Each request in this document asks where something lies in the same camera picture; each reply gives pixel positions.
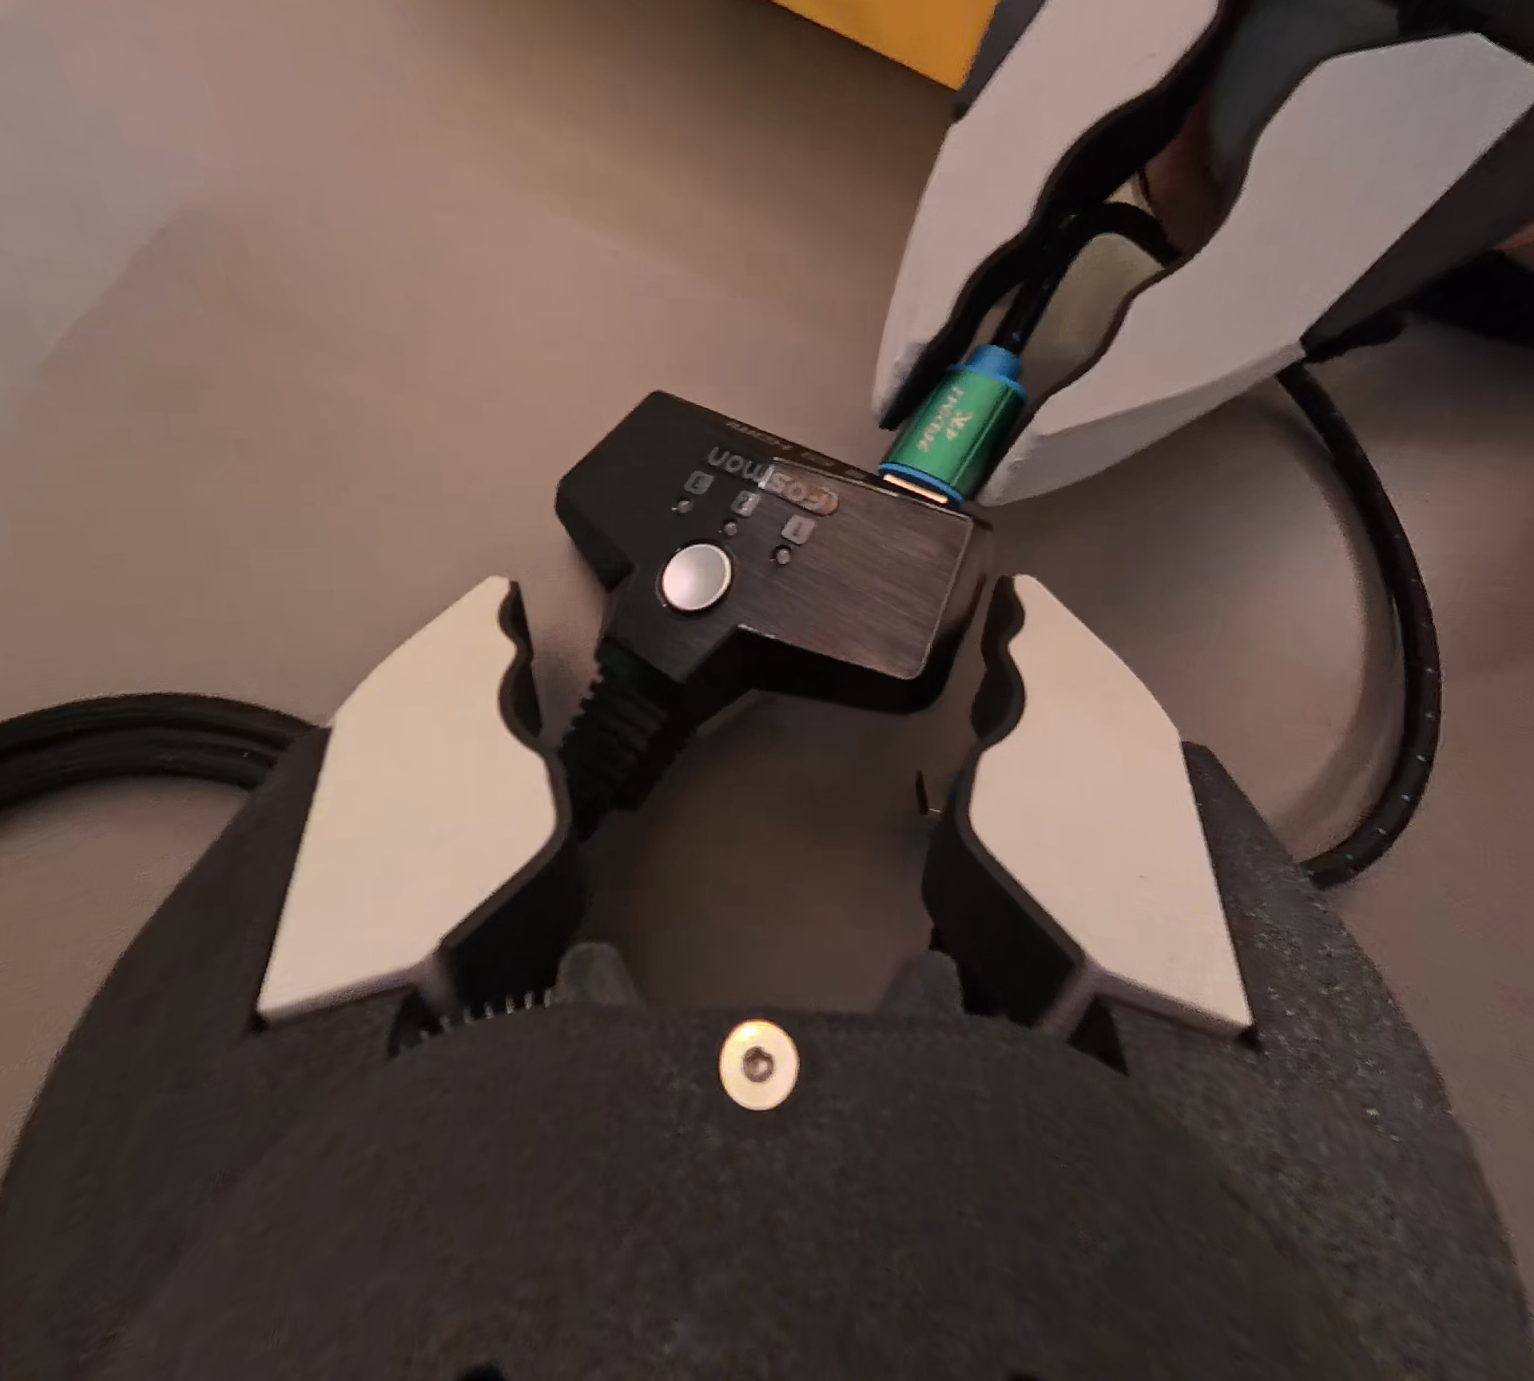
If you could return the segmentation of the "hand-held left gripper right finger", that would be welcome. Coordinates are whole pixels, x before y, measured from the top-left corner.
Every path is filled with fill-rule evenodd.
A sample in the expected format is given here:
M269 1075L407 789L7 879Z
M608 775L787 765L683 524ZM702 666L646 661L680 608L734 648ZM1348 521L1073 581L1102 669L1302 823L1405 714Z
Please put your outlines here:
M1043 581L996 580L971 744L921 901L961 1008L1057 1038L1121 1005L1234 1040L1254 1024L1177 727Z

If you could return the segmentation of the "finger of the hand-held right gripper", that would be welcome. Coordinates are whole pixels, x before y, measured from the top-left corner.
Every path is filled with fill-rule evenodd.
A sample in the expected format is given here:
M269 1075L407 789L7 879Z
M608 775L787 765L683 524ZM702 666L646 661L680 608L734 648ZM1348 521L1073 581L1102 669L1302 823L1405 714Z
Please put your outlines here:
M1279 105L1209 241L1145 284L985 482L1003 506L1094 476L1292 361L1300 338L1528 110L1474 33L1330 57Z
M1001 294L1164 137L1220 0L1039 0L947 127L891 287L873 380L881 428L905 420Z

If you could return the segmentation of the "black hdmi switch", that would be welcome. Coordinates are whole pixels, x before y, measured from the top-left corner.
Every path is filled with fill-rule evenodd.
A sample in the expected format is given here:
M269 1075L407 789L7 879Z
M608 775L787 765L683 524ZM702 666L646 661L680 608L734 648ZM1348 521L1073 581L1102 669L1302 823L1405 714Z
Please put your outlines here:
M559 744L581 839L745 695L926 708L987 581L969 513L666 391L563 473L554 509L605 594Z

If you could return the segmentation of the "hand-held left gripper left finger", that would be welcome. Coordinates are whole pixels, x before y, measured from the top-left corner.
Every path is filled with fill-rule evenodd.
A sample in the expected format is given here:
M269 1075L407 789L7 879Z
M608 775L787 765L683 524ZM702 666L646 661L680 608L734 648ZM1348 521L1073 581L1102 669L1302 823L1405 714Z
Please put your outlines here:
M333 712L256 997L280 1024L380 994L453 1016L549 987L584 911L520 588L488 575Z

